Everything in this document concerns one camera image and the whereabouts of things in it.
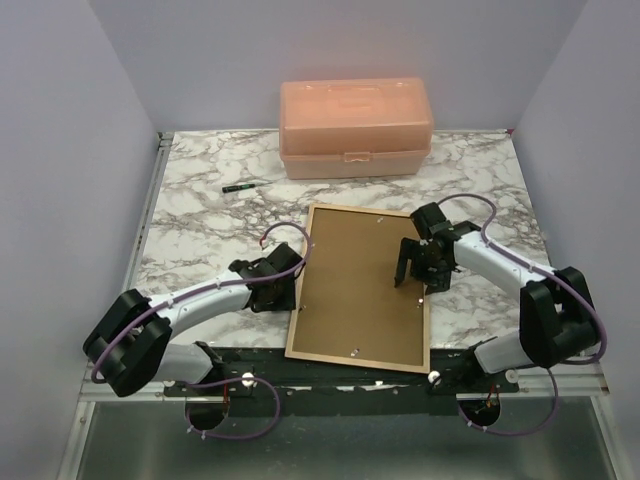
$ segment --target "brown board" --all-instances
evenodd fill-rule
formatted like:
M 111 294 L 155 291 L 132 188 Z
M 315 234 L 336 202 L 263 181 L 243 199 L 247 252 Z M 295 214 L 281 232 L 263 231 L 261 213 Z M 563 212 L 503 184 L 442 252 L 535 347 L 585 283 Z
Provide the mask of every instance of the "brown board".
M 429 371 L 429 304 L 407 275 L 394 288 L 408 213 L 313 204 L 313 249 L 297 282 L 285 355 L 405 372 Z

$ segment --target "marble tabletop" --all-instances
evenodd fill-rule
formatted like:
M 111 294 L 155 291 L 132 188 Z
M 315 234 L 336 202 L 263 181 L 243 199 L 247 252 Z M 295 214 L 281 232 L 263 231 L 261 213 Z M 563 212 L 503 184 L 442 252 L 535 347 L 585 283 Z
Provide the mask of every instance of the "marble tabletop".
M 269 185 L 223 195 L 223 185 Z M 498 205 L 490 235 L 525 256 L 546 262 L 542 236 L 508 134 L 436 132 L 433 150 L 415 176 L 346 180 L 288 180 L 278 156 L 278 133 L 205 131 L 175 135 L 137 274 L 137 288 L 166 293 L 215 277 L 235 259 L 262 256 L 258 239 L 272 223 L 306 224 L 314 202 L 411 212 L 453 193 L 482 194 Z M 477 224 L 488 208 L 475 200 L 443 205 L 454 222 Z M 293 229 L 275 241 L 300 249 Z M 451 289 L 430 297 L 432 348 L 464 348 L 518 326 L 518 304 L 482 277 L 454 274 Z M 284 347 L 289 313 L 249 310 L 216 317 L 179 336 L 218 346 Z

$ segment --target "wall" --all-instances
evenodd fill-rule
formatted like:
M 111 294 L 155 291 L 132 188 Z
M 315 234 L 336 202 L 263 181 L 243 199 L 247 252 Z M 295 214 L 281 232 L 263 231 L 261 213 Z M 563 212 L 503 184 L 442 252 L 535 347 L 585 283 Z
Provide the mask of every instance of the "wall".
M 418 75 L 438 128 L 514 127 L 586 0 L 90 0 L 160 130 L 276 127 L 284 80 Z
M 157 148 L 85 0 L 0 3 L 0 477 L 56 477 Z
M 603 365 L 640 474 L 640 2 L 590 0 L 514 136 L 555 265 L 586 273 Z

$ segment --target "wire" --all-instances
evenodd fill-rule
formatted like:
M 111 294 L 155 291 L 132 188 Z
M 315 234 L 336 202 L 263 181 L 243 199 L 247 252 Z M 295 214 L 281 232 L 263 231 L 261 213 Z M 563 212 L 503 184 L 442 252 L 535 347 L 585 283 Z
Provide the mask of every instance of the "wire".
M 285 270 L 284 272 L 276 273 L 274 275 L 267 275 L 265 277 L 242 278 L 238 280 L 227 280 L 226 282 L 221 282 L 219 284 L 211 283 L 209 285 L 204 285 L 202 287 L 196 288 L 189 292 L 183 293 L 182 295 L 178 295 L 173 299 L 173 303 L 174 304 L 180 303 L 186 300 L 187 298 L 191 298 L 195 295 L 199 295 L 201 293 L 208 292 L 210 290 L 216 290 L 216 289 L 219 290 L 221 288 L 230 287 L 233 285 L 252 285 L 256 283 L 272 282 L 274 280 L 278 280 L 279 278 L 283 278 L 288 275 L 291 275 L 292 273 L 295 273 L 296 270 L 298 270 L 299 268 L 302 268 L 307 263 L 307 261 L 309 260 L 309 257 L 311 256 L 311 249 L 313 247 L 311 243 L 311 237 L 303 227 L 293 222 L 274 223 L 269 228 L 267 228 L 267 230 L 265 230 L 264 235 L 260 239 L 260 245 L 262 245 L 262 242 L 264 241 L 265 238 L 267 238 L 267 236 L 269 235 L 269 233 L 271 233 L 271 231 L 273 231 L 275 228 L 284 227 L 284 226 L 289 226 L 297 229 L 300 233 L 302 233 L 302 235 L 304 235 L 304 239 L 306 241 L 307 248 L 305 250 L 304 256 L 302 260 L 300 260 L 295 266 L 289 268 L 288 270 Z M 129 325 L 123 328 L 122 331 L 118 335 L 116 335 L 116 337 L 106 346 L 106 348 L 104 349 L 100 357 L 98 357 L 98 360 L 96 360 L 93 366 L 93 370 L 91 370 L 91 381 L 93 383 L 106 383 L 106 380 L 104 378 L 98 378 L 98 373 L 100 372 L 100 368 L 102 368 L 102 365 L 104 364 L 107 357 L 111 354 L 111 352 L 129 334 L 129 332 L 131 332 L 131 330 L 136 328 L 138 325 L 142 324 L 142 322 L 144 322 L 147 318 L 149 318 L 154 313 L 157 313 L 158 311 L 163 310 L 168 306 L 169 306 L 169 302 L 167 301 L 161 302 L 158 305 L 151 307 L 149 310 L 146 310 L 144 313 L 136 317 Z
M 485 202 L 486 204 L 488 204 L 489 207 L 491 207 L 491 215 L 489 215 L 489 218 L 487 218 L 485 220 L 485 222 L 482 224 L 482 228 L 480 229 L 480 235 L 482 237 L 482 240 L 484 241 L 484 243 L 489 248 L 491 248 L 492 250 L 498 252 L 500 255 L 502 255 L 503 257 L 511 260 L 512 262 L 520 265 L 521 267 L 525 267 L 527 269 L 531 269 L 531 271 L 537 273 L 538 275 L 542 275 L 543 277 L 548 278 L 549 280 L 555 282 L 558 286 L 563 288 L 567 293 L 569 293 L 573 298 L 575 298 L 576 301 L 593 318 L 593 321 L 596 324 L 596 329 L 598 330 L 598 336 L 600 337 L 600 349 L 598 350 L 598 352 L 595 355 L 592 355 L 592 356 L 590 356 L 590 357 L 588 357 L 586 359 L 583 359 L 583 360 L 565 360 L 563 363 L 565 363 L 567 365 L 589 365 L 591 363 L 595 363 L 598 360 L 600 360 L 604 356 L 604 354 L 605 354 L 605 352 L 607 350 L 607 345 L 608 345 L 607 331 L 606 331 L 606 329 L 604 327 L 604 324 L 602 323 L 602 319 L 600 318 L 598 313 L 595 311 L 595 309 L 591 306 L 591 304 L 587 300 L 585 300 L 584 297 L 582 295 L 580 295 L 573 287 L 571 287 L 571 285 L 566 283 L 561 278 L 556 277 L 552 273 L 547 272 L 546 270 L 543 270 L 542 268 L 540 268 L 540 267 L 538 267 L 536 265 L 529 265 L 529 263 L 525 262 L 524 260 L 522 260 L 518 256 L 514 255 L 509 250 L 507 250 L 507 249 L 501 247 L 500 245 L 498 245 L 498 244 L 496 244 L 496 243 L 491 241 L 491 239 L 487 235 L 487 227 L 496 218 L 496 215 L 498 214 L 498 208 L 496 207 L 495 203 L 493 203 L 488 198 L 483 197 L 482 195 L 478 195 L 476 193 L 456 193 L 454 195 L 449 195 L 448 197 L 443 198 L 442 200 L 440 200 L 438 202 L 438 205 L 441 205 L 441 204 L 443 204 L 444 202 L 446 202 L 448 200 L 453 200 L 454 198 L 463 198 L 463 197 L 475 198 L 477 200 L 481 200 L 481 201 Z
M 191 418 L 189 416 L 190 412 L 189 410 L 187 410 L 185 413 L 185 418 L 187 420 L 187 423 L 189 424 L 189 429 L 187 430 L 187 433 L 191 431 L 197 432 L 200 435 L 202 435 L 203 440 L 204 440 L 204 437 L 218 438 L 220 440 L 253 440 L 269 432 L 273 427 L 276 426 L 276 423 L 278 423 L 278 420 L 280 418 L 280 408 L 281 408 L 280 396 L 278 395 L 278 391 L 276 390 L 276 388 L 273 385 L 271 385 L 269 382 L 267 382 L 265 379 L 252 377 L 249 381 L 251 380 L 256 381 L 258 383 L 262 383 L 269 390 L 271 390 L 271 393 L 273 393 L 273 398 L 276 402 L 276 409 L 275 409 L 275 412 L 273 413 L 273 417 L 271 417 L 271 421 L 264 428 L 258 430 L 257 432 L 248 433 L 245 435 L 226 435 L 223 433 L 215 433 L 213 431 L 198 430 L 191 423 Z M 243 381 L 246 382 L 248 380 L 246 378 L 237 377 L 237 378 L 229 378 L 227 380 L 220 380 L 219 382 L 204 383 L 202 385 L 189 385 L 189 386 L 191 388 L 215 388 L 215 387 L 221 387 L 223 385 L 229 385 L 230 383 L 243 382 Z
M 560 405 L 559 403 L 560 395 L 558 393 L 558 383 L 556 382 L 556 377 L 553 376 L 553 373 L 551 373 L 551 370 L 549 369 L 547 369 L 547 373 L 549 374 L 549 378 L 551 379 L 551 384 L 553 385 L 553 406 L 551 407 L 551 413 L 549 413 L 547 418 L 545 418 L 536 427 L 530 428 L 528 430 L 519 430 L 515 432 L 507 432 L 504 430 L 495 430 L 493 428 L 481 427 L 480 425 L 477 425 L 473 423 L 471 420 L 469 420 L 469 417 L 467 417 L 467 414 L 464 413 L 464 410 L 462 410 L 462 407 L 460 406 L 459 403 L 458 403 L 458 414 L 462 417 L 462 419 L 465 422 L 467 422 L 468 427 L 478 430 L 480 432 L 488 433 L 490 435 L 496 435 L 498 437 L 525 437 L 527 435 L 533 435 L 534 433 L 538 433 L 540 430 L 548 427 L 549 424 L 551 424 L 551 422 L 556 418 L 556 416 L 558 415 L 558 407 Z

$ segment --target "gray floor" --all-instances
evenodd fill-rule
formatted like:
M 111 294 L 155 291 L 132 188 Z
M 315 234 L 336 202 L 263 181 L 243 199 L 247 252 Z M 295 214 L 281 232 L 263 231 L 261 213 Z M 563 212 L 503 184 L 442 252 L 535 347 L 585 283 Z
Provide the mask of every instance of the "gray floor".
M 496 426 L 534 425 L 549 399 L 505 399 Z M 266 420 L 231 423 L 233 431 Z M 459 418 L 284 418 L 251 442 L 187 435 L 179 403 L 96 405 L 81 479 L 612 479 L 588 398 L 561 401 L 547 430 L 496 438 Z

